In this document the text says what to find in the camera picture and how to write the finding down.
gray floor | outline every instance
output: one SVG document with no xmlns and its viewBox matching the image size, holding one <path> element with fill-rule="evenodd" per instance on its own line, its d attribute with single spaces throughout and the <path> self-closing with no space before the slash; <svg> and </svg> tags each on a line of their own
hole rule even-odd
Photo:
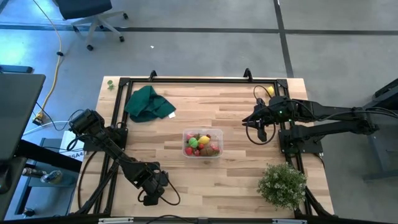
<svg viewBox="0 0 398 224">
<path fill-rule="evenodd" d="M 48 24 L 34 4 L 21 7 L 21 2 L 26 1 L 9 0 L 0 24 Z M 70 22 L 62 20 L 50 0 L 39 4 L 57 24 Z M 113 5 L 130 17 L 113 18 L 112 25 L 119 27 L 277 28 L 272 0 L 118 0 Z M 393 0 L 281 0 L 280 5 L 287 29 L 398 28 L 398 4 Z M 154 69 L 164 76 L 240 77 L 249 67 L 256 77 L 286 77 L 278 34 L 125 32 L 126 41 L 120 43 L 112 33 L 96 32 L 92 52 L 85 49 L 83 37 L 60 34 L 65 58 L 46 107 L 54 120 L 94 108 L 105 75 L 148 75 Z M 304 78 L 309 98 L 323 105 L 362 106 L 374 91 L 397 78 L 398 36 L 288 35 L 287 42 L 295 77 Z M 55 33 L 0 30 L 0 46 L 1 63 L 29 65 L 47 76 L 39 99 L 43 102 L 57 59 Z M 25 138 L 39 143 L 42 137 L 61 136 L 46 128 Z M 398 223 L 398 179 L 362 181 L 364 174 L 377 171 L 366 137 L 337 134 L 322 143 L 335 213 Z"/>
</svg>

yellow cable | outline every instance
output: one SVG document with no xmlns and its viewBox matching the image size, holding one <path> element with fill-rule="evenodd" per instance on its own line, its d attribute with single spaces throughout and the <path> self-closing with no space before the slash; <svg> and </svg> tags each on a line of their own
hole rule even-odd
<svg viewBox="0 0 398 224">
<path fill-rule="evenodd" d="M 55 32 L 57 33 L 58 36 L 58 40 L 60 42 L 60 50 L 59 52 L 62 52 L 62 41 L 61 41 L 61 37 L 60 34 L 58 33 L 57 28 L 55 28 L 54 23 L 51 21 L 51 19 L 46 15 L 46 13 L 43 11 L 43 9 L 39 6 L 39 4 L 37 4 L 36 0 L 33 0 L 33 2 L 35 2 L 36 6 L 39 7 L 39 9 L 43 12 L 43 14 L 46 16 L 46 18 L 50 21 L 51 26 L 54 28 Z M 61 61 L 61 55 L 58 55 L 58 60 L 57 60 L 57 65 L 55 66 L 55 74 L 54 74 L 54 81 L 52 83 L 51 86 L 51 90 L 49 91 L 49 93 L 47 94 L 47 96 L 44 99 L 44 102 L 42 104 L 42 108 L 44 109 L 45 105 L 47 104 L 47 101 L 50 98 L 50 95 L 52 94 L 52 92 L 54 91 L 55 88 L 55 84 L 57 83 L 57 78 L 58 78 L 58 68 L 60 66 L 60 61 Z M 40 110 L 40 112 L 37 114 L 36 118 L 42 119 L 43 118 L 43 110 Z"/>
</svg>

plastic container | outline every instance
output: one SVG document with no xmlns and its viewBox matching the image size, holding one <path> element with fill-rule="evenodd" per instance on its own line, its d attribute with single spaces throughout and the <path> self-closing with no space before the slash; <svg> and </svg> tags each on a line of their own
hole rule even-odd
<svg viewBox="0 0 398 224">
<path fill-rule="evenodd" d="M 196 156 L 194 154 L 192 155 L 188 155 L 185 152 L 185 149 L 187 147 L 190 147 L 189 144 L 187 143 L 187 141 L 189 139 L 187 139 L 187 137 L 189 137 L 188 135 L 196 135 L 199 134 L 200 136 L 206 136 L 207 134 L 209 134 L 211 136 L 210 141 L 208 144 L 205 144 L 205 148 L 201 149 L 201 150 L 205 150 L 203 152 L 201 152 L 202 156 Z M 218 150 L 220 151 L 216 156 L 213 156 L 212 154 L 214 153 L 214 150 L 210 150 L 213 149 L 211 146 L 215 146 L 218 148 Z M 224 149 L 224 145 L 223 145 L 223 131 L 220 129 L 184 129 L 183 133 L 182 133 L 182 154 L 190 159 L 217 159 L 219 158 L 222 154 L 223 154 L 223 149 Z"/>
</svg>

white label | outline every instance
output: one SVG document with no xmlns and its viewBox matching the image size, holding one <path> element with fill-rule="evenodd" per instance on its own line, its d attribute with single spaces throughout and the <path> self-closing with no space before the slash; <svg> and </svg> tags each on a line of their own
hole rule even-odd
<svg viewBox="0 0 398 224">
<path fill-rule="evenodd" d="M 169 114 L 169 118 L 174 118 L 174 117 L 175 117 L 175 113 L 174 112 Z"/>
</svg>

yellow ball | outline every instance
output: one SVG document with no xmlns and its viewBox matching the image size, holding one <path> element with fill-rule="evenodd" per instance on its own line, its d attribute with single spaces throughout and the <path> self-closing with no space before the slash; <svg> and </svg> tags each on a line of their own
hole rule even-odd
<svg viewBox="0 0 398 224">
<path fill-rule="evenodd" d="M 275 95 L 274 87 L 270 86 L 270 87 L 267 88 L 267 90 L 268 90 L 269 94 L 271 94 L 271 96 Z"/>
</svg>

